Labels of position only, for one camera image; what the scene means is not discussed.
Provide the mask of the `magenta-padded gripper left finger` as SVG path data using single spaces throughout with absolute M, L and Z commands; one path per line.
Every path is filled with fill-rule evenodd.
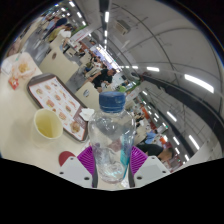
M 69 151 L 59 155 L 59 175 L 79 186 L 96 188 L 98 174 L 92 148 L 88 146 L 78 156 Z

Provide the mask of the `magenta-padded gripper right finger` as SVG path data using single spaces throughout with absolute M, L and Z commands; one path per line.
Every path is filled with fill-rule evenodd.
M 131 188 L 143 187 L 169 174 L 169 170 L 156 156 L 147 156 L 139 148 L 132 147 L 128 171 Z

